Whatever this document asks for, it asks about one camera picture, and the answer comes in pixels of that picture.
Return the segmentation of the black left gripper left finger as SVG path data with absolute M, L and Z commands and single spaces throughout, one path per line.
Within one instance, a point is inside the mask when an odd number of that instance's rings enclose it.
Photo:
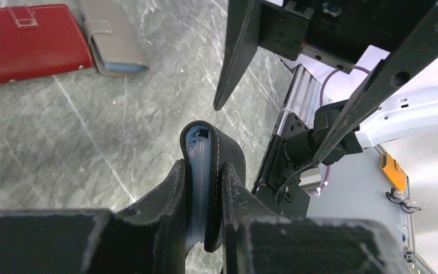
M 0 273 L 183 273 L 185 163 L 119 212 L 0 211 Z

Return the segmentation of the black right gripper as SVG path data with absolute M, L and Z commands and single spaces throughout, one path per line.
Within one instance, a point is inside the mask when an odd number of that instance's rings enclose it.
M 216 111 L 237 87 L 258 44 L 291 61 L 303 54 L 343 72 L 357 66 L 369 47 L 387 53 L 329 129 L 313 156 L 316 166 L 438 58 L 438 1 L 229 1 Z

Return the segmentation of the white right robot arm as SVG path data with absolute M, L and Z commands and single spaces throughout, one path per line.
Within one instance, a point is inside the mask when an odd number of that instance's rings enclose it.
M 367 47 L 388 51 L 332 122 L 316 120 L 285 150 L 302 166 L 330 164 L 350 136 L 361 147 L 438 131 L 438 87 L 398 90 L 438 58 L 438 1 L 230 1 L 224 63 L 214 98 L 222 109 L 257 49 L 289 60 L 300 54 L 350 72 Z

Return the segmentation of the black leather card holder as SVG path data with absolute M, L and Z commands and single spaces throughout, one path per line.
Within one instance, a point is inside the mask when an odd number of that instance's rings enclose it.
M 186 248 L 197 243 L 213 253 L 222 244 L 222 172 L 232 164 L 245 182 L 246 162 L 240 145 L 212 124 L 197 120 L 180 135 L 185 162 L 188 223 Z

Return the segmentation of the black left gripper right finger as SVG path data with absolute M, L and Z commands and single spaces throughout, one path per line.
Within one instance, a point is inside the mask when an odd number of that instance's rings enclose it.
M 224 273 L 408 273 L 403 251 L 377 221 L 284 217 L 222 172 Z

